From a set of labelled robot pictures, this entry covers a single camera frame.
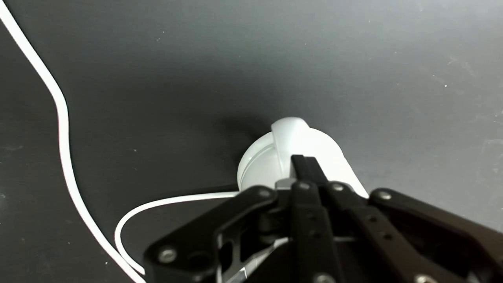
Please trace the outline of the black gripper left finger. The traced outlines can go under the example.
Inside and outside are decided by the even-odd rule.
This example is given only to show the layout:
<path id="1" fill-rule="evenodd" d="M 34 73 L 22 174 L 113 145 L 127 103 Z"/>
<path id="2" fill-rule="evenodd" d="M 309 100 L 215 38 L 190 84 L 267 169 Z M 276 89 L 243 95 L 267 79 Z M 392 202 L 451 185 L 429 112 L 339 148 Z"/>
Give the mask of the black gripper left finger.
<path id="1" fill-rule="evenodd" d="M 320 167 L 292 166 L 289 189 L 254 186 L 150 244 L 146 282 L 367 283 L 361 251 L 334 235 Z"/>

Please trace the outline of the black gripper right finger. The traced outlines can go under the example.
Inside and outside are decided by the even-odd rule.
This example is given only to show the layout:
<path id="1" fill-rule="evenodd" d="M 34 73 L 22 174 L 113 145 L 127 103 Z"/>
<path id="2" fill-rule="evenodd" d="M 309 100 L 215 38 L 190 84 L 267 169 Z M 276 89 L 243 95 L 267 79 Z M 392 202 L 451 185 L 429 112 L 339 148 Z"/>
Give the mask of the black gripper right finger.
<path id="1" fill-rule="evenodd" d="M 391 189 L 361 199 L 330 183 L 328 205 L 391 276 L 391 283 L 503 283 L 503 235 Z"/>

